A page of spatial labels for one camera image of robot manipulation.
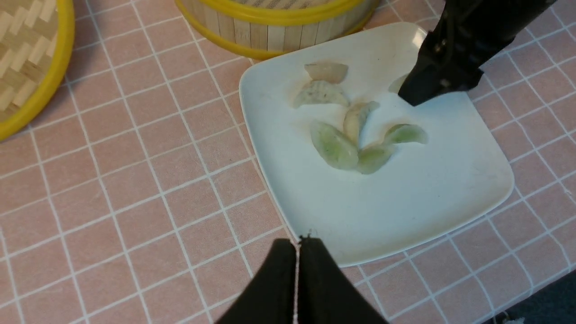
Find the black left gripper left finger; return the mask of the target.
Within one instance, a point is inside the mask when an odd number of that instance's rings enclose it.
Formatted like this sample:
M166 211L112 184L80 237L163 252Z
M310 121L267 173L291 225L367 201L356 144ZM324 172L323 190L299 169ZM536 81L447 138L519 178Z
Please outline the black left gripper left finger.
M218 324L292 324L296 289L296 248L277 238L261 267Z

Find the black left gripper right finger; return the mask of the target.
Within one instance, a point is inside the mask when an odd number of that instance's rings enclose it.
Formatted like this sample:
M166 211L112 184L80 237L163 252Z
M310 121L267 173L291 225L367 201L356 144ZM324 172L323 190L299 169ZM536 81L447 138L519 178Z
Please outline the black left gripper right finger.
M298 269L299 324L386 324L342 273L320 238L302 237Z

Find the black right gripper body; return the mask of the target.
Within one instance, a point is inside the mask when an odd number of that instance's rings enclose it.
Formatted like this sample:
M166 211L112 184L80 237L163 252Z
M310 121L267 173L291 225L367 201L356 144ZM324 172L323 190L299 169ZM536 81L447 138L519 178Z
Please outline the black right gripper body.
M447 0L398 95L416 106L475 88L481 66L510 45L553 0Z

